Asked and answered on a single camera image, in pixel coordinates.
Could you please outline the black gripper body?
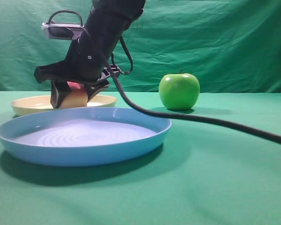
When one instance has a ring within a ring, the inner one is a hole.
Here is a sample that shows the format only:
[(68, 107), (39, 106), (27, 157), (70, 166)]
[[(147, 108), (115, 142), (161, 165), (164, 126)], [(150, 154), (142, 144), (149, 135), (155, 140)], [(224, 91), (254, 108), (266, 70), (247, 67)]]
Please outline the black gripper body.
[(76, 40), (71, 40), (63, 60), (36, 67), (34, 77), (38, 83), (46, 80), (100, 83), (102, 75), (107, 75), (104, 61), (111, 57), (120, 37), (120, 30), (83, 30)]

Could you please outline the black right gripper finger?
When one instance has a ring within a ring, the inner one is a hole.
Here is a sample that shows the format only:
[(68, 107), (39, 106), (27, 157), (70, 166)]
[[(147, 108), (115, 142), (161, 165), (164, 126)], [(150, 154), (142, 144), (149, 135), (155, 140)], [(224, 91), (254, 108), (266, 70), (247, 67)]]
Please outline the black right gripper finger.
[(71, 89), (67, 82), (51, 80), (51, 99), (50, 103), (54, 109), (60, 108)]
[(85, 84), (84, 88), (88, 95), (87, 103), (92, 100), (97, 94), (99, 94), (101, 91), (106, 90), (109, 87), (110, 83), (108, 81), (102, 81), (96, 85), (88, 85)]

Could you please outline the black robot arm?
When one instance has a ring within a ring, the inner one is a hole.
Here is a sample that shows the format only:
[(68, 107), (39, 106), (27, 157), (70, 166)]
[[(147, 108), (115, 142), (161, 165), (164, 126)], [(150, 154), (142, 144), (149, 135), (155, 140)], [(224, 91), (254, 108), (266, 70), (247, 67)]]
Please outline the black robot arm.
[(88, 100), (109, 87), (108, 78), (118, 77), (123, 71), (115, 64), (113, 50), (121, 43), (128, 59), (131, 55), (122, 34), (143, 13), (143, 0), (94, 0), (86, 22), (54, 22), (53, 13), (42, 30), (49, 39), (69, 40), (65, 58), (49, 65), (36, 67), (38, 83), (51, 82), (51, 105), (61, 108), (70, 94), (69, 82), (82, 84)]

